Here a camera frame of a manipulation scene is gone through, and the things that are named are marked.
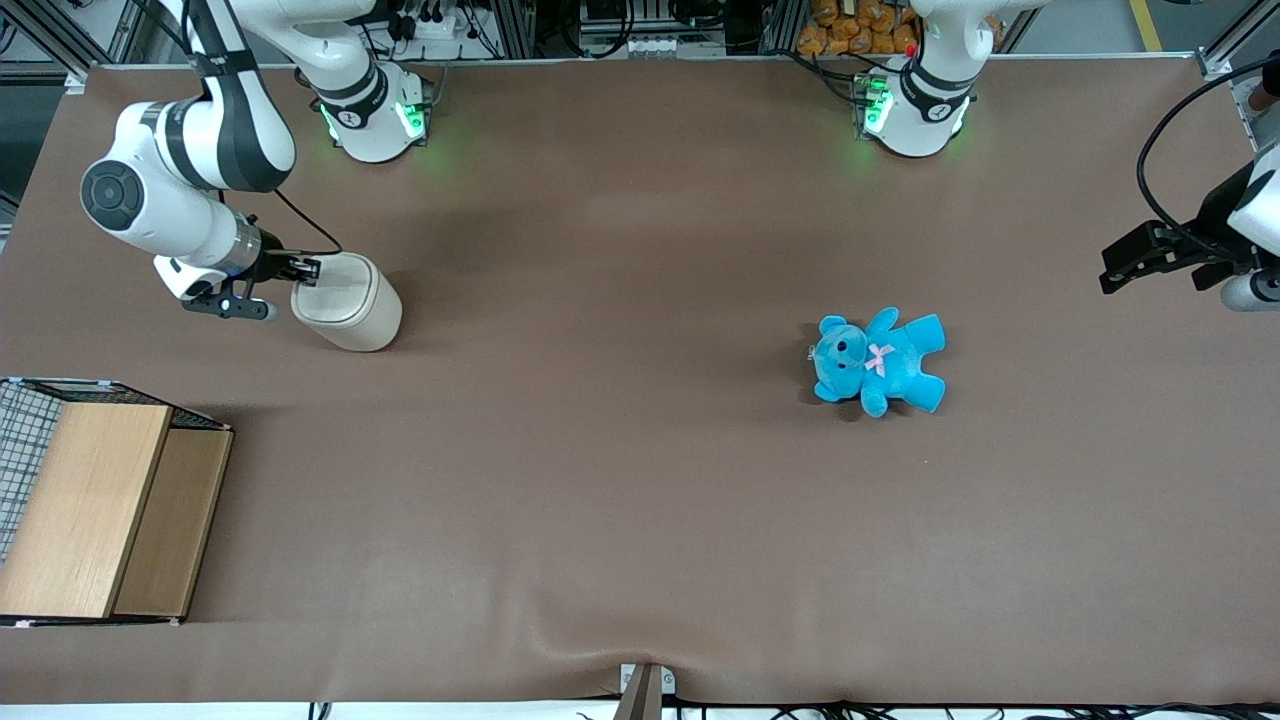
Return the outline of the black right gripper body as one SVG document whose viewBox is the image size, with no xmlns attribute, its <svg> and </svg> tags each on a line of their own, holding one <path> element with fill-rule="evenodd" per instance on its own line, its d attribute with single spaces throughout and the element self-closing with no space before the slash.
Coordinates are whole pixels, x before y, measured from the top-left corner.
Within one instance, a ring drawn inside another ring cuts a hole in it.
<svg viewBox="0 0 1280 720">
<path fill-rule="evenodd" d="M 261 240 L 259 255 L 246 270 L 246 290 L 270 281 L 301 282 L 303 272 L 297 260 L 297 252 L 284 249 L 278 240 Z"/>
</svg>

